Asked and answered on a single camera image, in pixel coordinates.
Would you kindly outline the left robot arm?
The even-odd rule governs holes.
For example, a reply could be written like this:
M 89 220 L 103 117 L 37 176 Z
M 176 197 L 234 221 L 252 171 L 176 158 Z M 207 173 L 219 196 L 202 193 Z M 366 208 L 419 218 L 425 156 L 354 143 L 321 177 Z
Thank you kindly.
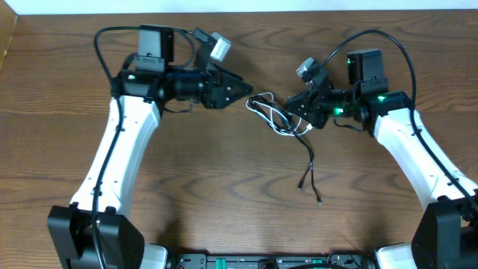
M 170 100 L 223 109 L 252 92 L 222 66 L 232 44 L 217 32 L 139 25 L 137 33 L 137 51 L 108 76 L 108 123 L 90 170 L 69 205 L 49 212 L 63 268 L 175 268 L 175 256 L 146 243 L 128 218 L 148 142 Z

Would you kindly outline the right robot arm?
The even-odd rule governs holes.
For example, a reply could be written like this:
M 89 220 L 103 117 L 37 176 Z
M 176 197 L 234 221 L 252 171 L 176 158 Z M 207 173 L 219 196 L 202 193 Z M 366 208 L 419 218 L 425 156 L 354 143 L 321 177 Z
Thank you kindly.
M 297 75 L 307 90 L 288 97 L 285 109 L 321 129 L 327 120 L 352 117 L 384 146 L 412 185 L 424 210 L 409 243 L 374 250 L 364 268 L 476 268 L 477 184 L 446 156 L 403 91 L 391 92 L 382 53 L 347 55 L 349 89 L 336 89 L 313 58 Z

